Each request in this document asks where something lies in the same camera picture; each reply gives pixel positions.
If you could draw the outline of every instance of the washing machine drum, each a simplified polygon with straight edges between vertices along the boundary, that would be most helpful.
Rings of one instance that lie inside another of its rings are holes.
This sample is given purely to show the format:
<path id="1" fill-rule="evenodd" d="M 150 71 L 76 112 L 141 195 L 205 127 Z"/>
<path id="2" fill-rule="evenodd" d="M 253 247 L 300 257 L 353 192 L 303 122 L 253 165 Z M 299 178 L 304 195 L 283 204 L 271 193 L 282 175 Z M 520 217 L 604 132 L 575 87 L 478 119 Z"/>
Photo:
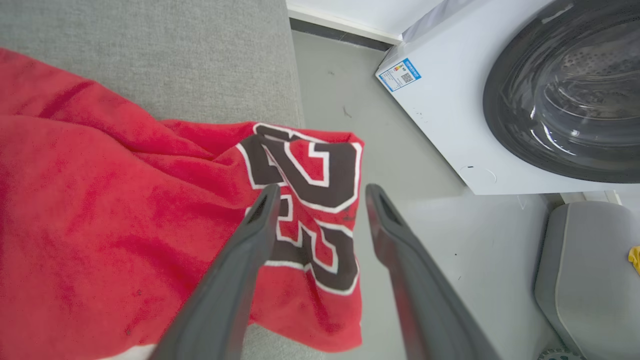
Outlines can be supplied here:
<path id="1" fill-rule="evenodd" d="M 551 3 L 499 56 L 483 102 L 496 139 L 524 161 L 640 183 L 640 1 Z"/>

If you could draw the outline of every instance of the washing machine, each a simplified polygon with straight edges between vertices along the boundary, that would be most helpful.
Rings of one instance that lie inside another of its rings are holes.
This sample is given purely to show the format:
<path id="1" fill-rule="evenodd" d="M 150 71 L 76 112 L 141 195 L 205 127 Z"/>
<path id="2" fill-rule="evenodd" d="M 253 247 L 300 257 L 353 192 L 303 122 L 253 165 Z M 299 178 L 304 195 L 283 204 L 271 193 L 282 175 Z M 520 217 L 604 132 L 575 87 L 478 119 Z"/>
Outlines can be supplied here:
<path id="1" fill-rule="evenodd" d="M 640 1 L 445 0 L 376 76 L 478 195 L 640 191 Z"/>

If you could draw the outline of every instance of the gray floor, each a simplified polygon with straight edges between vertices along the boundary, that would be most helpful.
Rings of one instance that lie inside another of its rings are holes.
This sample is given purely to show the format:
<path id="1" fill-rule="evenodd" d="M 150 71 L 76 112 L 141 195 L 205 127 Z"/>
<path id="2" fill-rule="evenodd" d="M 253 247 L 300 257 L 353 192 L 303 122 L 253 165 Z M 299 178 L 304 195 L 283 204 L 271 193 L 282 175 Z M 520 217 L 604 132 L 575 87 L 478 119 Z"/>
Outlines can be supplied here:
<path id="1" fill-rule="evenodd" d="M 384 187 L 503 359 L 536 359 L 555 345 L 532 296 L 548 201 L 471 194 L 373 76 L 384 53 L 297 32 L 294 46 L 307 127 L 364 140 L 362 184 Z M 388 273 L 375 258 L 362 201 L 355 243 L 363 345 L 328 358 L 403 358 Z"/>

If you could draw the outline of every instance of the gray cushion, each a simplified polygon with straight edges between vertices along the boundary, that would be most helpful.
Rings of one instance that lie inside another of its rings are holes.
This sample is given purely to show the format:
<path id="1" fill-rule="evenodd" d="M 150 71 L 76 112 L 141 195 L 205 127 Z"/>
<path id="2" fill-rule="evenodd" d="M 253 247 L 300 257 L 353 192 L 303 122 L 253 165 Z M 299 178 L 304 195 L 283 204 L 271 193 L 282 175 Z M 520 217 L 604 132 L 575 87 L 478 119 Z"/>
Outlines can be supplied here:
<path id="1" fill-rule="evenodd" d="M 540 308 L 565 345 L 589 360 L 640 359 L 640 245 L 623 206 L 573 202 L 551 214 L 536 278 Z"/>
<path id="2" fill-rule="evenodd" d="M 284 0 L 3 0 L 0 46 L 156 119 L 302 126 Z"/>

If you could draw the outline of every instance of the sticker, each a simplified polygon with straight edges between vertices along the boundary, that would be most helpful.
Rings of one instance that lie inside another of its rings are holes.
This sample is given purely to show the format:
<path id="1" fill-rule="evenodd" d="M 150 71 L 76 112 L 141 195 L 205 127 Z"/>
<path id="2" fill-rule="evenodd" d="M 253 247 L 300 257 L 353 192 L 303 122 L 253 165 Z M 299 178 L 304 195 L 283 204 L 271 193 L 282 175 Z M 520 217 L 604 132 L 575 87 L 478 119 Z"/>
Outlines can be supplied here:
<path id="1" fill-rule="evenodd" d="M 379 77 L 389 90 L 394 92 L 403 86 L 413 83 L 422 76 L 407 58 L 380 74 Z"/>

